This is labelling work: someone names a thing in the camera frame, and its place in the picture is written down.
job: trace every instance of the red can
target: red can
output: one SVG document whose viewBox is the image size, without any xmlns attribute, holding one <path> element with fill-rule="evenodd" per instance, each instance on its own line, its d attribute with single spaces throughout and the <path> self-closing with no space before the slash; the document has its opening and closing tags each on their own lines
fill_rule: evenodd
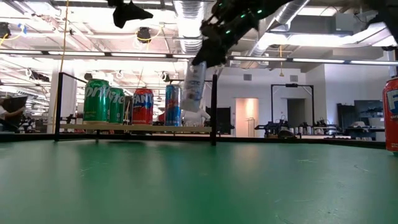
<svg viewBox="0 0 398 224">
<path fill-rule="evenodd" d="M 398 152 L 398 77 L 387 82 L 383 102 L 386 147 L 389 151 Z"/>
<path fill-rule="evenodd" d="M 152 124 L 154 115 L 154 93 L 147 88 L 139 88 L 132 97 L 132 123 Z"/>
</svg>

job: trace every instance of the wooden platform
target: wooden platform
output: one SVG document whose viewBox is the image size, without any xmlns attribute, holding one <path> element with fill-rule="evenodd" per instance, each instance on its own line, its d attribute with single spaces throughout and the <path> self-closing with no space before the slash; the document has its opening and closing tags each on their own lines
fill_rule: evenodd
<svg viewBox="0 0 398 224">
<path fill-rule="evenodd" d="M 115 124 L 61 124 L 65 129 L 86 130 L 125 130 L 125 131 L 164 131 L 179 133 L 210 133 L 211 127 L 174 127 L 152 125 L 115 125 Z"/>
</svg>

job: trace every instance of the plastic bottle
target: plastic bottle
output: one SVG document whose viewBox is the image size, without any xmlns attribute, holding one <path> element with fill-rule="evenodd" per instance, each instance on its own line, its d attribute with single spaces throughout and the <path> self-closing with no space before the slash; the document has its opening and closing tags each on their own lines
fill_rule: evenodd
<svg viewBox="0 0 398 224">
<path fill-rule="evenodd" d="M 182 90 L 181 110 L 191 112 L 199 110 L 203 88 L 205 87 L 205 78 L 206 62 L 189 67 Z"/>
</svg>

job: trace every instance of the green soda can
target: green soda can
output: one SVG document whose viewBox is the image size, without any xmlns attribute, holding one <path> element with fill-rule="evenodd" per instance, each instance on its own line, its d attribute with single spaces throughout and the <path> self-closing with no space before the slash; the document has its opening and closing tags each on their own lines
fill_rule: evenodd
<svg viewBox="0 0 398 224">
<path fill-rule="evenodd" d="M 91 79 L 86 84 L 83 121 L 107 123 L 109 111 L 109 82 Z"/>
<path fill-rule="evenodd" d="M 111 88 L 109 93 L 109 123 L 123 124 L 124 92 L 120 88 Z"/>
</svg>

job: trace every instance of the green tabletop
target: green tabletop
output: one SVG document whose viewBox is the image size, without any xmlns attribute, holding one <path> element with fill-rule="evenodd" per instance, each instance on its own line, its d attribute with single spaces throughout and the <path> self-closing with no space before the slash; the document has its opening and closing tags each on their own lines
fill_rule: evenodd
<svg viewBox="0 0 398 224">
<path fill-rule="evenodd" d="M 398 158 L 321 144 L 0 144 L 0 223 L 398 223 Z"/>
</svg>

